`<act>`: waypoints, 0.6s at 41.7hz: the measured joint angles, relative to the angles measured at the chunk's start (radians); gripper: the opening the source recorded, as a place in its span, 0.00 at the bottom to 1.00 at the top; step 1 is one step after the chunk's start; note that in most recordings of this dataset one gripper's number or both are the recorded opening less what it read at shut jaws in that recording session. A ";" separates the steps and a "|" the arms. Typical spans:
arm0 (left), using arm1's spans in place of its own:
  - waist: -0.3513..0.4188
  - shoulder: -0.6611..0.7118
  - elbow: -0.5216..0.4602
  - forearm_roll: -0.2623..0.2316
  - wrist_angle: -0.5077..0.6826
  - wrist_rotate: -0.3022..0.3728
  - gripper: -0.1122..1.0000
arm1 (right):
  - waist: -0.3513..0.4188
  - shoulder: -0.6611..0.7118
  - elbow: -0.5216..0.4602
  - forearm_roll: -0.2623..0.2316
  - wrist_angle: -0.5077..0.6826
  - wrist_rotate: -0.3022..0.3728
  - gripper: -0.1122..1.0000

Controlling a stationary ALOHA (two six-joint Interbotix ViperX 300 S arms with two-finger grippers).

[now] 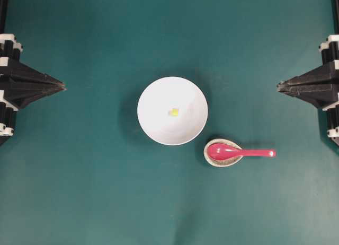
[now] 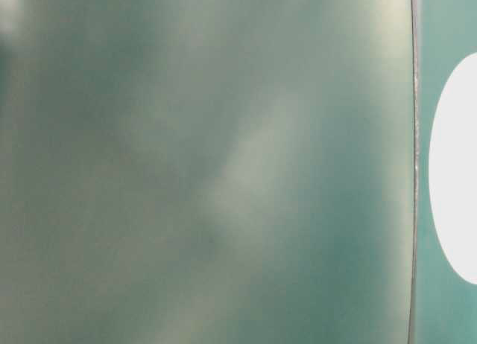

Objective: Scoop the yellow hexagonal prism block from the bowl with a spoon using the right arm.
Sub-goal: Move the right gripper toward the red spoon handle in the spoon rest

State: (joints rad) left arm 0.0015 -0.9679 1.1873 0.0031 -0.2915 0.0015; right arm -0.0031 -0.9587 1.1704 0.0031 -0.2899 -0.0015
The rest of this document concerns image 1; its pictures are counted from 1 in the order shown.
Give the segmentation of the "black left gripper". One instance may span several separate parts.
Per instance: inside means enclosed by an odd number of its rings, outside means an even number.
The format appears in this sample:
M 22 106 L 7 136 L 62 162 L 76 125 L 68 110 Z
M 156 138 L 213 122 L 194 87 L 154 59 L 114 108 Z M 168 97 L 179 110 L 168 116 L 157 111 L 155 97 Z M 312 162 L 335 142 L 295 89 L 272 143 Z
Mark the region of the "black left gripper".
M 35 82 L 1 83 L 1 146 L 14 135 L 19 109 L 66 90 L 63 82 L 18 62 L 22 51 L 15 35 L 1 33 L 1 75 L 22 82 Z

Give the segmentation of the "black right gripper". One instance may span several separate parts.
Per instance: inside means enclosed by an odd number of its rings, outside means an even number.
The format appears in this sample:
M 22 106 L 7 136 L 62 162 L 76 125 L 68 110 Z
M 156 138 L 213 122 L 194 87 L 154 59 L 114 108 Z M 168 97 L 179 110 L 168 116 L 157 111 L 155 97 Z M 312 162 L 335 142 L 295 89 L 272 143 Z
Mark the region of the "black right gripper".
M 338 146 L 338 35 L 319 46 L 323 65 L 277 85 L 277 91 L 326 112 L 327 137 Z

